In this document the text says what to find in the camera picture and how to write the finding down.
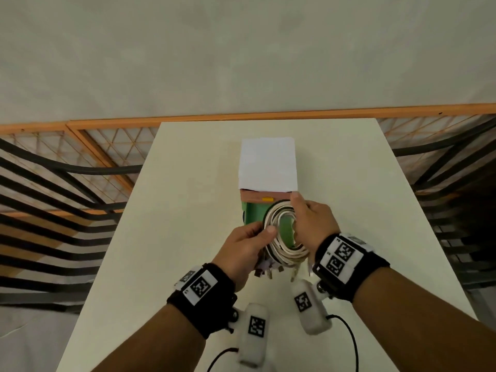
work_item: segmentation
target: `wrist strap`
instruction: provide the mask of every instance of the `wrist strap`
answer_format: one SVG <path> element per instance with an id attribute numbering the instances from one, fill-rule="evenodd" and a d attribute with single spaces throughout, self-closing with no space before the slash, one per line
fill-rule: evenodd
<path id="1" fill-rule="evenodd" d="M 191 269 L 174 286 L 167 299 L 207 339 L 227 328 L 237 297 L 234 282 L 217 265 L 208 263 Z"/>
<path id="2" fill-rule="evenodd" d="M 353 302 L 358 287 L 380 267 L 389 263 L 370 245 L 349 234 L 332 234 L 320 244 L 313 272 L 329 294 Z"/>

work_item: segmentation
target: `black and white cable bundle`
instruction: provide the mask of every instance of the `black and white cable bundle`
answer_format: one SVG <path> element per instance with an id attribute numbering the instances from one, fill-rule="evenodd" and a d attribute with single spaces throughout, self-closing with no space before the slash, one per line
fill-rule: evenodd
<path id="1" fill-rule="evenodd" d="M 292 218 L 293 221 L 296 220 L 294 208 L 288 200 L 274 202 L 267 210 L 263 219 L 264 228 L 273 225 L 279 230 L 283 217 Z M 284 244 L 280 232 L 277 232 L 276 238 L 265 247 L 265 250 L 274 261 L 286 267 L 297 267 L 308 256 L 308 250 L 305 249 L 303 244 L 295 243 L 293 246 Z"/>

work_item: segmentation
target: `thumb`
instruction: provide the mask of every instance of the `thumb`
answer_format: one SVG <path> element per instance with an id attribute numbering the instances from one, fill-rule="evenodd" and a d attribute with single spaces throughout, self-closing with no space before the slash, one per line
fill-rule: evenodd
<path id="1" fill-rule="evenodd" d="M 277 228 L 275 226 L 268 226 L 265 230 L 260 232 L 257 236 L 250 239 L 250 244 L 258 250 L 269 244 L 277 235 Z"/>
<path id="2" fill-rule="evenodd" d="M 303 217 L 308 210 L 308 206 L 305 199 L 299 192 L 291 192 L 291 206 L 294 208 L 294 213 L 296 214 L 296 219 Z"/>

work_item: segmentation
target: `person's right hand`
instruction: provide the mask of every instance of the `person's right hand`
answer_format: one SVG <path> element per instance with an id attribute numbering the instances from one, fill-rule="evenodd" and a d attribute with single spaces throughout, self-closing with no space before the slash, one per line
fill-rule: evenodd
<path id="1" fill-rule="evenodd" d="M 296 221 L 293 224 L 294 241 L 303 244 L 310 252 L 309 259 L 315 262 L 315 253 L 326 237 L 339 233 L 339 226 L 331 208 L 325 204 L 305 201 L 298 192 L 291 193 L 291 206 Z"/>

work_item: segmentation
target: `concrete wall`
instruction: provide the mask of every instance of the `concrete wall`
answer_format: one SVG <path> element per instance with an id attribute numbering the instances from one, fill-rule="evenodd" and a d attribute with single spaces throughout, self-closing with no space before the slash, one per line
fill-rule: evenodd
<path id="1" fill-rule="evenodd" d="M 496 0 L 0 0 L 0 122 L 496 100 Z"/>

